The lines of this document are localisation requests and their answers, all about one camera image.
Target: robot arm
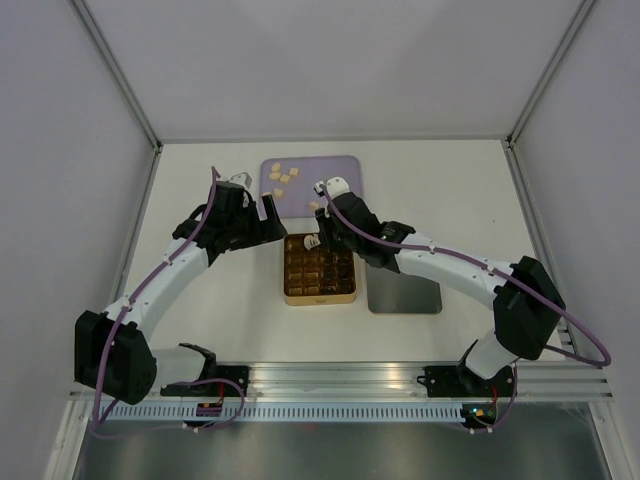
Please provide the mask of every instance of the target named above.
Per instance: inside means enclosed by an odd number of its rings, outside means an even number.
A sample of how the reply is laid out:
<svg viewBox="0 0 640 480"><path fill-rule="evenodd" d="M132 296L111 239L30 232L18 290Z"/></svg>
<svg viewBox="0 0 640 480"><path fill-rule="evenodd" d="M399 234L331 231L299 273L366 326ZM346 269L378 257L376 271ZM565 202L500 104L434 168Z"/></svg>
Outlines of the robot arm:
<svg viewBox="0 0 640 480"><path fill-rule="evenodd" d="M286 236L270 195L262 197L267 218L260 220L248 192L250 183L247 174L217 182L207 217L196 220L207 213L201 205L176 228L160 264L142 282L144 288L136 289L141 292L135 301L123 295L102 313L86 311L80 316L75 327L76 381L96 388L104 345L123 307L128 311L111 344L104 393L133 405L154 386L215 377L214 353L191 344L152 352L149 342L171 304L220 254ZM185 245L201 222L199 232Z"/></svg>
<svg viewBox="0 0 640 480"><path fill-rule="evenodd" d="M332 250L350 249L369 265L396 273L416 275L442 283L478 300L493 310L495 328L467 350L458 365L462 383L487 381L518 358L536 360L555 329L560 316L535 299L492 273L499 269L511 275L564 308L560 294L544 267L535 259L523 257L517 264L473 255L440 255L446 246L416 233L398 222L380 222L364 201L349 190L347 182L332 178L326 185L316 184L318 195L326 194L339 213L365 236L349 228L331 206L316 210L320 243ZM394 248L371 239L393 244L424 246L423 250ZM478 260L478 265L461 258Z"/></svg>

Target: white wall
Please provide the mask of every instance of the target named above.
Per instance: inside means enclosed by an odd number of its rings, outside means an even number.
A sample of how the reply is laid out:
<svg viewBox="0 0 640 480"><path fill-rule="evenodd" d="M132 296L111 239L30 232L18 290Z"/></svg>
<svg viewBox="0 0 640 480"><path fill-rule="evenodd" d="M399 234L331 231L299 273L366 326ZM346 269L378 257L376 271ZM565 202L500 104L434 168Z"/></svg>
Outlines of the white wall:
<svg viewBox="0 0 640 480"><path fill-rule="evenodd" d="M640 2L600 2L518 142L568 304L640 453Z"/></svg>
<svg viewBox="0 0 640 480"><path fill-rule="evenodd" d="M151 150L65 0L5 2L0 64L0 470L35 479Z"/></svg>
<svg viewBox="0 0 640 480"><path fill-rule="evenodd" d="M88 0L173 139L506 135L580 0Z"/></svg>

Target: white table surface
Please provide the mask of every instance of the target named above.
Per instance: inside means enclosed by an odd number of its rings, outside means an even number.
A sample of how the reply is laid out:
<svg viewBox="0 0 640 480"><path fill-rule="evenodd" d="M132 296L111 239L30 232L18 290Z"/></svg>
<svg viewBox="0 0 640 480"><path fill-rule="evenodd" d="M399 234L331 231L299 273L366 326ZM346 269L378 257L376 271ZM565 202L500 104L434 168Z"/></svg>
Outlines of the white table surface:
<svg viewBox="0 0 640 480"><path fill-rule="evenodd" d="M533 255L499 141L176 144L162 152L126 291L158 263L175 227L206 202L211 165L225 175L248 172L257 198L263 160L316 155L360 160L364 196L380 220L494 259ZM317 230L313 219L283 223L289 233ZM169 309L151 346L195 343L225 362L449 361L493 326L492 312L446 287L438 315L373 314L361 261L353 304L289 307L282 248L277 242L220 256ZM551 343L560 344L557 334ZM543 358L563 359L550 352Z"/></svg>

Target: gold box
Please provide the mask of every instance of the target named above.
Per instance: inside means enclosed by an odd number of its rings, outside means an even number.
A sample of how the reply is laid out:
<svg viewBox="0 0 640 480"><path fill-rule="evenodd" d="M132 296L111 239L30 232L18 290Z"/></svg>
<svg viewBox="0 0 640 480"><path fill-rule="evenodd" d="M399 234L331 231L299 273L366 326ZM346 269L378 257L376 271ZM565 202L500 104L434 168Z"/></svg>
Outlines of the gold box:
<svg viewBox="0 0 640 480"><path fill-rule="evenodd" d="M353 253L307 250L301 233L284 239L284 299L288 305L337 305L356 299Z"/></svg>

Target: gold tray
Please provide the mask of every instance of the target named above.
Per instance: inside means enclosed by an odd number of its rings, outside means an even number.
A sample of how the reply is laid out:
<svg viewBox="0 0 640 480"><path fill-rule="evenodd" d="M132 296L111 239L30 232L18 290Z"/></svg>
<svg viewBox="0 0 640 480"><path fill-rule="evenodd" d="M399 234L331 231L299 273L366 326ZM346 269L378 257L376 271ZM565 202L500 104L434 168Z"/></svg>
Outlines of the gold tray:
<svg viewBox="0 0 640 480"><path fill-rule="evenodd" d="M284 299L294 307L352 303L356 299L353 253L304 248L301 233L284 239Z"/></svg>

